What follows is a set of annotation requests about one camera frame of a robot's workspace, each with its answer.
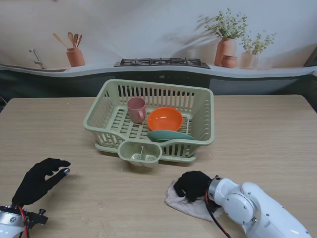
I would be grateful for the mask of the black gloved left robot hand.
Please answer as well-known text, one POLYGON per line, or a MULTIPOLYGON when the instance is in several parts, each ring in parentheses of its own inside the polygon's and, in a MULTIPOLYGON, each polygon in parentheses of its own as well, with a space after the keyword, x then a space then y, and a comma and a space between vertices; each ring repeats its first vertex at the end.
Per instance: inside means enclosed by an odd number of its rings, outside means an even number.
POLYGON ((70 162, 47 158, 36 163, 24 176, 11 203, 13 207, 31 205, 57 185, 70 169, 70 162))

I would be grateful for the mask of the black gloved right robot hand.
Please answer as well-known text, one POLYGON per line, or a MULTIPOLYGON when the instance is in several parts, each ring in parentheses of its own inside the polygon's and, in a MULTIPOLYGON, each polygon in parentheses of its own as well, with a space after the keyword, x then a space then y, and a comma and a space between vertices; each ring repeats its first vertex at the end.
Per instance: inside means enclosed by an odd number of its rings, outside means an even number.
POLYGON ((205 195, 212 179, 201 171, 185 172, 173 185, 179 197, 185 197, 189 202, 205 195))

